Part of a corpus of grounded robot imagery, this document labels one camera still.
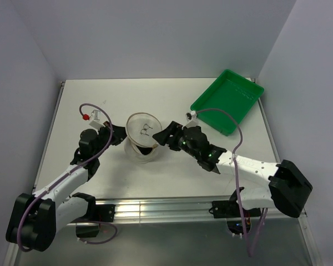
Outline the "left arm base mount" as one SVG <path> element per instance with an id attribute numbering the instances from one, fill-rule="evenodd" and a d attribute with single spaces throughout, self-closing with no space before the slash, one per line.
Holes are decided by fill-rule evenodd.
<path id="1" fill-rule="evenodd" d="M 83 242 L 101 244 L 111 241 L 118 233 L 112 224 L 115 215 L 115 205 L 98 204 L 91 214 L 75 220 L 75 235 Z"/>

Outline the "black bra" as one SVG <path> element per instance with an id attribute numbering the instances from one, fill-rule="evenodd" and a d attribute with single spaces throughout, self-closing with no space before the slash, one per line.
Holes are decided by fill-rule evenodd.
<path id="1" fill-rule="evenodd" d="M 140 146 L 137 146 L 137 149 L 140 151 L 140 153 L 142 155 L 149 155 L 153 151 L 152 147 L 140 147 Z"/>

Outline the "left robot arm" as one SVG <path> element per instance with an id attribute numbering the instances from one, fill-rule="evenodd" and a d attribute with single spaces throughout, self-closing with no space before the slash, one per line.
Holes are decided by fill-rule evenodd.
<path id="1" fill-rule="evenodd" d="M 99 156 L 109 146 L 121 144 L 126 136 L 124 127 L 108 122 L 97 130 L 82 131 L 68 168 L 41 190 L 33 194 L 22 193 L 16 198 L 6 241 L 17 244 L 24 252 L 43 252 L 70 222 L 95 219 L 95 197 L 75 190 L 96 174 Z"/>

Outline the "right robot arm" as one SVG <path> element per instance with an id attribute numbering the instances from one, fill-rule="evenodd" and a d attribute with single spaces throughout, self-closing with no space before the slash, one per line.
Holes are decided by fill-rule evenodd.
<path id="1" fill-rule="evenodd" d="M 293 162 L 271 163 L 233 154 L 211 144 L 200 126 L 186 127 L 173 121 L 153 139 L 173 151 L 186 152 L 208 172 L 234 176 L 236 198 L 229 202 L 229 209 L 235 216 L 256 208 L 276 208 L 298 218 L 313 189 Z"/>

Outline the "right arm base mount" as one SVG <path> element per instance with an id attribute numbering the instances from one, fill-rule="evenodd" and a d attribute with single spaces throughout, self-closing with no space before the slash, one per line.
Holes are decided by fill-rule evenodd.
<path id="1" fill-rule="evenodd" d="M 211 208 L 208 211 L 215 219 L 225 218 L 227 227 L 231 233 L 243 233 L 243 225 L 237 202 L 212 201 Z M 251 210 L 243 209 L 243 214 L 245 218 L 246 231 L 249 232 L 251 229 L 251 218 L 260 217 L 261 210 L 259 208 L 253 208 Z"/>

